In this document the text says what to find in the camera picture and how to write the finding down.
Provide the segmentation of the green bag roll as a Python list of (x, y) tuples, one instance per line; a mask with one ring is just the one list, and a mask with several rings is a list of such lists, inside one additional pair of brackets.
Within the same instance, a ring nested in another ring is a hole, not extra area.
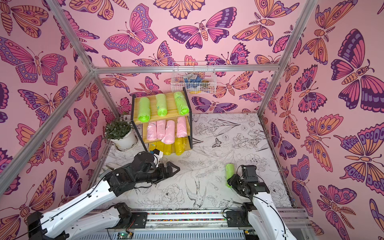
[(151, 102), (147, 97), (140, 98), (138, 120), (142, 123), (148, 123), (151, 118)]
[(226, 184), (227, 187), (231, 186), (228, 184), (228, 180), (235, 174), (235, 165), (234, 164), (226, 164)]

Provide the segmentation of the yellow bag roll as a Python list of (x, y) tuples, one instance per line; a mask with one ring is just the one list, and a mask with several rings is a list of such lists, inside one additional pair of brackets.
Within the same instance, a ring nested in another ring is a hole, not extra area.
[(148, 150), (149, 150), (149, 151), (153, 151), (153, 150), (156, 149), (156, 147), (157, 147), (157, 142), (149, 143), (149, 148), (148, 148)]
[(164, 144), (164, 155), (169, 156), (172, 154), (172, 145)]
[(164, 152), (164, 146), (165, 146), (165, 144), (161, 141), (158, 141), (156, 143), (156, 149), (159, 150), (160, 152)]
[(175, 154), (177, 156), (180, 156), (186, 150), (186, 147), (188, 145), (188, 138), (176, 138), (174, 145), (175, 145)]

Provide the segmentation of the pink bag roll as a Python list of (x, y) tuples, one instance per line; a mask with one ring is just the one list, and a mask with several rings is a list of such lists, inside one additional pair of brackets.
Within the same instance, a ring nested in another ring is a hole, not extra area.
[(166, 135), (166, 120), (159, 120), (156, 122), (157, 125), (157, 138), (162, 140)]
[(179, 117), (177, 119), (177, 137), (185, 138), (188, 136), (187, 132), (187, 120), (185, 117)]
[(176, 127), (175, 121), (168, 120), (166, 122), (166, 135), (162, 139), (162, 142), (164, 144), (171, 145), (175, 142), (175, 138), (176, 138), (175, 127)]
[(157, 123), (150, 122), (147, 126), (147, 140), (155, 141), (157, 139)]

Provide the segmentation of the green bag roll two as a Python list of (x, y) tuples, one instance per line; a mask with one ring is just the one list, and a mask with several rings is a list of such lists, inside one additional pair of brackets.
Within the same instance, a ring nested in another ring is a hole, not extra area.
[(156, 107), (159, 117), (165, 117), (168, 114), (167, 97), (165, 94), (156, 95)]

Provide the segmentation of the green bag roll one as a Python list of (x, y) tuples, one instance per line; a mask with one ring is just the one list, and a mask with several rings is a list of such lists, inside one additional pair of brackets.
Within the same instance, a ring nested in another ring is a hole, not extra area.
[(174, 93), (174, 100), (175, 100), (175, 104), (176, 104), (179, 115), (185, 116), (185, 115), (189, 114), (190, 109), (189, 109), (189, 106), (188, 106), (188, 103), (187, 103), (187, 100), (185, 98), (184, 93), (175, 92)]

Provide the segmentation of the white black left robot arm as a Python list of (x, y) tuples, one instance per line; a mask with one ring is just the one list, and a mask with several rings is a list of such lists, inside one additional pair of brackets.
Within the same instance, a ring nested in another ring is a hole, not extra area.
[(111, 209), (88, 217), (98, 206), (112, 201), (120, 195), (134, 190), (137, 184), (149, 188), (173, 177), (180, 168), (171, 162), (162, 164), (159, 151), (140, 152), (134, 160), (116, 168), (91, 189), (77, 198), (49, 212), (35, 212), (28, 216), (28, 238), (30, 240), (72, 240), (89, 233), (114, 227), (130, 227), (134, 223), (131, 209), (118, 203)]

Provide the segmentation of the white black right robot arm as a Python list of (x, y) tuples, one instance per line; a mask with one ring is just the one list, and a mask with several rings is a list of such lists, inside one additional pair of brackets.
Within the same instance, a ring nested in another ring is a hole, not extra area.
[(234, 173), (227, 184), (239, 196), (250, 200), (242, 204), (242, 219), (256, 231), (260, 240), (295, 240), (277, 210), (270, 190), (258, 176), (255, 165), (241, 165), (241, 174)]

